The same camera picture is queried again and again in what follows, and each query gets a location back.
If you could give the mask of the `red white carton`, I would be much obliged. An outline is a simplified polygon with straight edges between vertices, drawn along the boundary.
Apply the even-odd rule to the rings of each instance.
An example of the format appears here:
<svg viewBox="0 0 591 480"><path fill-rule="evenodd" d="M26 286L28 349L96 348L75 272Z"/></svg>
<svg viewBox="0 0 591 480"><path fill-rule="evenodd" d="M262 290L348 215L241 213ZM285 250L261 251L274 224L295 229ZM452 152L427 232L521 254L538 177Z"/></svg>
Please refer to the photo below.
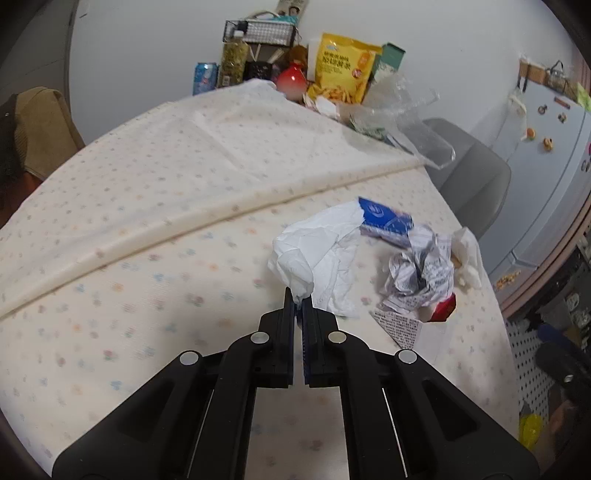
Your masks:
<svg viewBox="0 0 591 480"><path fill-rule="evenodd" d="M410 315L393 310L370 311L370 316L400 349L412 349L434 365L449 346L455 327L456 294L432 307L421 307Z"/></svg>

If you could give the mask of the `clear plastic bag on table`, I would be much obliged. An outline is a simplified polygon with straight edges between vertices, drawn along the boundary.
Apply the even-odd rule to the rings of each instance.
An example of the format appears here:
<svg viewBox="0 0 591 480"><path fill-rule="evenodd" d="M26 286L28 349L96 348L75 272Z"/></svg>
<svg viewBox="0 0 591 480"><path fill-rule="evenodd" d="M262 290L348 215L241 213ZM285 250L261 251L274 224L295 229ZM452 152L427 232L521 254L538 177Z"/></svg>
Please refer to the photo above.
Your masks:
<svg viewBox="0 0 591 480"><path fill-rule="evenodd" d="M439 93L396 72L370 85L360 104L339 105L339 118L357 132L416 156L442 170L456 160L454 147L421 118Z"/></svg>

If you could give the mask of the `tan chair with cloth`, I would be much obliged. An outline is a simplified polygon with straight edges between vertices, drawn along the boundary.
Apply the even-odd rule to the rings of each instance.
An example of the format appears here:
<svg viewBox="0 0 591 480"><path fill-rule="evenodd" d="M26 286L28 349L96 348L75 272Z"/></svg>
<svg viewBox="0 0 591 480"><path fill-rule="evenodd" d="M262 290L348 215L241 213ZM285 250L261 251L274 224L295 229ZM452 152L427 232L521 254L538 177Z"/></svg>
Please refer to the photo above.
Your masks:
<svg viewBox="0 0 591 480"><path fill-rule="evenodd" d="M1 184L24 173L44 180L85 147L63 94L35 87L1 105Z"/></svg>

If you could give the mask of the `white crumpled plastic bag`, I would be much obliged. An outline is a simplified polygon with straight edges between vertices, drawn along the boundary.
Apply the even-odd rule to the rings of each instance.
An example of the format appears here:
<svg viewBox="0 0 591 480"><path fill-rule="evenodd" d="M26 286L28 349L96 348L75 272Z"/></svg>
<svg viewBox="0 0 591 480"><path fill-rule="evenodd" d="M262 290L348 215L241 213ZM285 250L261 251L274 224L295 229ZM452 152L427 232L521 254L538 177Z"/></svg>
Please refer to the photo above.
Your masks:
<svg viewBox="0 0 591 480"><path fill-rule="evenodd" d="M480 245L467 227L452 235L452 262L455 268L455 282L464 289L480 290L487 278L481 256Z"/></svg>

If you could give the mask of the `yellow plastic bag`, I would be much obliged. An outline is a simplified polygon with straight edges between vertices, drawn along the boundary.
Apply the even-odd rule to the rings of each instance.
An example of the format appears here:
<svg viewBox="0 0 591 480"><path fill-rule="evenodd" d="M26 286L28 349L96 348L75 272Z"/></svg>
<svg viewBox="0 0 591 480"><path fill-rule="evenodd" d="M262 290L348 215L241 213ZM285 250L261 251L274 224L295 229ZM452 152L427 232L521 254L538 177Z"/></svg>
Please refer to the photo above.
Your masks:
<svg viewBox="0 0 591 480"><path fill-rule="evenodd" d="M527 414L519 421L519 441L529 451L533 451L544 428L543 419L537 414Z"/></svg>

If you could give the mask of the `white mesh bag hanging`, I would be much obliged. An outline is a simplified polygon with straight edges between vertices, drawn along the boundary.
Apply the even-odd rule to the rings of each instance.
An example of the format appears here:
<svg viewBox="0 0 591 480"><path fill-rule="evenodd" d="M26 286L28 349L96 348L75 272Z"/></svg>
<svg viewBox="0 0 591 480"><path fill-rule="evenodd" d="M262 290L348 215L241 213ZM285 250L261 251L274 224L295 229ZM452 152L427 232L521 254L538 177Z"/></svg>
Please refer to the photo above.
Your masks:
<svg viewBox="0 0 591 480"><path fill-rule="evenodd" d="M527 117L527 107L522 101L521 92L515 90L508 96L508 111L516 115L518 118Z"/></svg>

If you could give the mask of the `yellow snack bag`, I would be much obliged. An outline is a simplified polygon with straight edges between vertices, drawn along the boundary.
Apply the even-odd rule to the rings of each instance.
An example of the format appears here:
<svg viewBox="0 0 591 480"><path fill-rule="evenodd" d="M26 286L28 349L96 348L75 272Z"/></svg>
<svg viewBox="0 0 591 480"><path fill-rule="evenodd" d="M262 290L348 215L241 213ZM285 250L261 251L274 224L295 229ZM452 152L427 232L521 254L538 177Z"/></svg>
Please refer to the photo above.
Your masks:
<svg viewBox="0 0 591 480"><path fill-rule="evenodd" d="M341 35L322 34L315 58L315 81L308 88L308 98L360 104L375 60L382 52L377 45Z"/></svg>

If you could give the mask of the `printed paper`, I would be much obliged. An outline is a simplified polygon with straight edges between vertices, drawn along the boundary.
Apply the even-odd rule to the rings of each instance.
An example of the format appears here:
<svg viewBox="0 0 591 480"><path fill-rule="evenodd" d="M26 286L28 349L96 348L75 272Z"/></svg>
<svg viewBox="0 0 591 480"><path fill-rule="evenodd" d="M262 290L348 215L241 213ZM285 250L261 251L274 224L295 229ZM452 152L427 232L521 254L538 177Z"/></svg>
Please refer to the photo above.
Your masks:
<svg viewBox="0 0 591 480"><path fill-rule="evenodd" d="M437 306L454 289L452 236L417 225L408 239L410 247L390 258L382 289L383 307L403 315Z"/></svg>

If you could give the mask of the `blue snack wrapper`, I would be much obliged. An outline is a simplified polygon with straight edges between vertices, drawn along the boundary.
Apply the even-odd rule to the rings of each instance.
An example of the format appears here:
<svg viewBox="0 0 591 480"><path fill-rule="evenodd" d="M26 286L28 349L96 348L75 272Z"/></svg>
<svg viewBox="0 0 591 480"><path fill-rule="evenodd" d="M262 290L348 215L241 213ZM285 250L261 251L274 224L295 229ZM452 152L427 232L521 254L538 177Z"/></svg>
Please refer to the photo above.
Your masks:
<svg viewBox="0 0 591 480"><path fill-rule="evenodd" d="M361 232L370 237L379 238L399 248L409 248L409 232L414 228L411 215L393 210L385 205L360 197L363 210Z"/></svg>

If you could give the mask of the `floral white tablecloth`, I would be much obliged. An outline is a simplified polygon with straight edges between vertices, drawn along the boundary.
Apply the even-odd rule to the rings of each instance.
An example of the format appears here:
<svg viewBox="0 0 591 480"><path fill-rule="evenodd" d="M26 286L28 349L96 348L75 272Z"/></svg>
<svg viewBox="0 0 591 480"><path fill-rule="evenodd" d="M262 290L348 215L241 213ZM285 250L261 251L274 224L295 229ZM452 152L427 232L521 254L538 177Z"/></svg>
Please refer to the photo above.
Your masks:
<svg viewBox="0 0 591 480"><path fill-rule="evenodd" d="M1 230L1 409L49 473L185 350L283 305L287 226L359 198L460 227L421 162L264 82L165 103L66 161Z"/></svg>

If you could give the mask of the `blue drink can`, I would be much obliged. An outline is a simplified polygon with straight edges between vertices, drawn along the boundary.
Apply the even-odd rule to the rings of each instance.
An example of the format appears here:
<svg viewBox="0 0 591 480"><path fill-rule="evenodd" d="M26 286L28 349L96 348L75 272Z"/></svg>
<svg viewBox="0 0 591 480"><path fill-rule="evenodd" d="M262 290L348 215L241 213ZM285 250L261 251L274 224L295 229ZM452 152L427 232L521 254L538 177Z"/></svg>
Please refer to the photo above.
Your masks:
<svg viewBox="0 0 591 480"><path fill-rule="evenodd" d="M193 75L193 96L211 92L216 88L218 65L215 63L197 63Z"/></svg>

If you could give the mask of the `white refrigerator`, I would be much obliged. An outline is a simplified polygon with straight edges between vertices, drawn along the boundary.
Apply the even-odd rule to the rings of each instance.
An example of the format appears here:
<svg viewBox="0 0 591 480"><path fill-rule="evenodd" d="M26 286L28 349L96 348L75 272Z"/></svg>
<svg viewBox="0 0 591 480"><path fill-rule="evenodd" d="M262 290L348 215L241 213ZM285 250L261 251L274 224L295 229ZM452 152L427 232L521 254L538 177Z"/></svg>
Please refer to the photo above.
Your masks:
<svg viewBox="0 0 591 480"><path fill-rule="evenodd" d="M496 290L550 255L590 190L590 113L558 92L520 81L527 117L507 114L493 151L511 168L505 203L480 239Z"/></svg>

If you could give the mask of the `green tall box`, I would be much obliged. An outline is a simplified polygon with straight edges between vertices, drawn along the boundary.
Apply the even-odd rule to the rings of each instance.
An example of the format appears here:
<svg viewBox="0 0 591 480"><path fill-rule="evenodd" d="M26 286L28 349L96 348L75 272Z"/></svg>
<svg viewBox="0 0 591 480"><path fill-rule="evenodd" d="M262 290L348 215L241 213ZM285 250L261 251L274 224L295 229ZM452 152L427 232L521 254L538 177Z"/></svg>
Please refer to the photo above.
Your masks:
<svg viewBox="0 0 591 480"><path fill-rule="evenodd" d="M377 83L396 73L401 66L406 51L393 43L382 46L382 53L376 56L370 82Z"/></svg>

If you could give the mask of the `white tissue paper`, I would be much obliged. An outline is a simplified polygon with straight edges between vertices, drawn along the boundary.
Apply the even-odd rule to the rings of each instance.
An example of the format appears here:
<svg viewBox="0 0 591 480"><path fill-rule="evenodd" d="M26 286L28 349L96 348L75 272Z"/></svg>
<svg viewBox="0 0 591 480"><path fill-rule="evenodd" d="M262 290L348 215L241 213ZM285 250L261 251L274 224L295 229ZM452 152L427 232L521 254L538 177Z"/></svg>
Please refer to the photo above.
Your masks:
<svg viewBox="0 0 591 480"><path fill-rule="evenodd" d="M349 292L362 224L363 210L356 200L291 224L273 239L267 267L290 289L295 303L310 299L317 309L356 318Z"/></svg>

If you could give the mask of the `jar of dried goods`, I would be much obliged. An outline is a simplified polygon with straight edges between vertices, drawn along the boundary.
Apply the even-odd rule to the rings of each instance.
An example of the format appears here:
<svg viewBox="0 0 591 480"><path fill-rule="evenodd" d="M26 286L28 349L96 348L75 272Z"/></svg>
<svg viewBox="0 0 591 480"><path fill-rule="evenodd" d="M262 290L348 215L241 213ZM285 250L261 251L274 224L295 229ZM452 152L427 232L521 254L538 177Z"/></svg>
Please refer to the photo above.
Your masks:
<svg viewBox="0 0 591 480"><path fill-rule="evenodd" d="M231 39L223 44L221 65L219 65L218 71L219 88L242 83L245 63L249 57L249 45L243 41L244 35L242 30L235 30Z"/></svg>

